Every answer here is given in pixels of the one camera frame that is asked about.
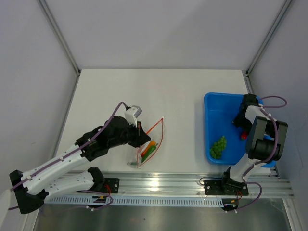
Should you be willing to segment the orange red mango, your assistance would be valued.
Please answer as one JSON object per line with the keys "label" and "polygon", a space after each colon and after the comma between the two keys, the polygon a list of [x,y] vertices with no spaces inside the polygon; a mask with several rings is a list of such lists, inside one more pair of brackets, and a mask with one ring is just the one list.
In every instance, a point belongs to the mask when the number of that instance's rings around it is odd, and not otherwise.
{"label": "orange red mango", "polygon": [[145,154],[147,153],[148,149],[151,148],[152,146],[156,146],[156,142],[155,141],[150,141],[149,143],[147,143],[146,147],[142,150],[141,157],[145,156]]}

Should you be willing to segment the green chili pepper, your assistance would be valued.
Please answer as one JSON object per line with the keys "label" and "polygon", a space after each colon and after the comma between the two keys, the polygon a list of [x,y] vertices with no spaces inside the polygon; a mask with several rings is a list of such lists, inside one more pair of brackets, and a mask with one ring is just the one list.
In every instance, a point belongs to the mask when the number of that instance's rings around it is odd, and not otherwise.
{"label": "green chili pepper", "polygon": [[146,159],[156,150],[157,144],[156,146],[152,146],[151,148],[148,149],[147,153],[145,154],[145,156],[141,157],[141,162],[145,162]]}

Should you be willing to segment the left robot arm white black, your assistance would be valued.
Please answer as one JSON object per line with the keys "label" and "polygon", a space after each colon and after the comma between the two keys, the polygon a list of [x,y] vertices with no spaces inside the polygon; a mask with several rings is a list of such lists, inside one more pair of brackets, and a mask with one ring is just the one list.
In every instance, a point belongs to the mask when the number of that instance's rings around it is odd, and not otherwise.
{"label": "left robot arm white black", "polygon": [[85,133],[67,151],[41,166],[25,172],[14,170],[9,177],[20,213],[31,213],[42,207],[45,201],[73,191],[100,192],[105,179],[97,167],[90,167],[73,177],[62,176],[108,154],[114,147],[128,144],[140,148],[150,140],[140,121],[133,125],[116,115],[104,125]]}

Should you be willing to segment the clear zip bag orange zipper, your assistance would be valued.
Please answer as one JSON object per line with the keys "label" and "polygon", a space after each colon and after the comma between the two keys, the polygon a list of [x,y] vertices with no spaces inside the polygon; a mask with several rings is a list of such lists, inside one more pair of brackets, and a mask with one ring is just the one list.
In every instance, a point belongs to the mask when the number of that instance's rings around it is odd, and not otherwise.
{"label": "clear zip bag orange zipper", "polygon": [[129,156],[127,165],[131,168],[142,168],[157,153],[164,139],[164,116],[161,117],[146,134],[151,138],[140,148],[135,148]]}

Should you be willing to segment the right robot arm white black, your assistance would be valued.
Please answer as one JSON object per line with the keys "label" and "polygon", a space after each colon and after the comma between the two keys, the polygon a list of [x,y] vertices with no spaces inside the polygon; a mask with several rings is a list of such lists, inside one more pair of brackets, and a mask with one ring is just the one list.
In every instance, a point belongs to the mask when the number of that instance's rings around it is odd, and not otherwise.
{"label": "right robot arm white black", "polygon": [[225,194],[242,190],[252,171],[281,158],[288,130],[288,124],[267,113],[253,94],[243,96],[233,124],[248,137],[244,156],[223,173],[219,187]]}

